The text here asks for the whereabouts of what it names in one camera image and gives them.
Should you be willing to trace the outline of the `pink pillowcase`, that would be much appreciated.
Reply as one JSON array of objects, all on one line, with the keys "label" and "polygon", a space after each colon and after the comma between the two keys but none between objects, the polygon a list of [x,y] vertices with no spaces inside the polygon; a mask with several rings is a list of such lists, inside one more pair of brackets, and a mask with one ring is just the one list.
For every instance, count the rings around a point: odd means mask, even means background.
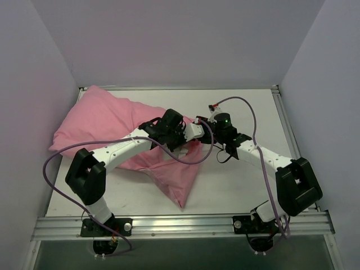
[{"label": "pink pillowcase", "polygon": [[[93,85],[68,112],[54,133],[49,149],[58,151],[81,142],[120,139],[140,124],[164,113],[162,107],[115,97]],[[203,151],[198,141],[191,141],[182,148],[187,153],[180,157],[181,162],[156,147],[122,163],[120,168],[146,173],[165,196],[184,208],[200,167],[194,162],[203,158]]]}]

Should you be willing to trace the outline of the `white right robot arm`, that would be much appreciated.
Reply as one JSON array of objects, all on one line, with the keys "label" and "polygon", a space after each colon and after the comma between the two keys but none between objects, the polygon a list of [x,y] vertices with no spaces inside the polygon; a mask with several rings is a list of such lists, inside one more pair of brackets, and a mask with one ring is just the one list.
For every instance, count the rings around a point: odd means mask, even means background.
[{"label": "white right robot arm", "polygon": [[323,192],[310,162],[300,157],[292,159],[255,143],[250,136],[239,133],[230,115],[220,112],[211,118],[198,117],[204,136],[200,142],[219,143],[230,157],[245,161],[275,180],[276,197],[255,207],[250,217],[251,228],[263,232],[270,221],[284,215],[295,217],[323,197]]}]

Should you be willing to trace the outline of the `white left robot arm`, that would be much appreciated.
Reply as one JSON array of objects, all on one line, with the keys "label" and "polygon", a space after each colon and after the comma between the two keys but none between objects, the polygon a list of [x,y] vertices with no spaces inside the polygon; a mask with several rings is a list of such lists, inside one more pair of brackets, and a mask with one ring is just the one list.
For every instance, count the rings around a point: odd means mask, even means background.
[{"label": "white left robot arm", "polygon": [[168,109],[162,117],[142,123],[123,142],[76,152],[65,182],[95,218],[93,229],[99,235],[107,236],[114,228],[113,214],[104,199],[107,173],[137,154],[153,149],[157,143],[184,142],[184,129],[183,116]]}]

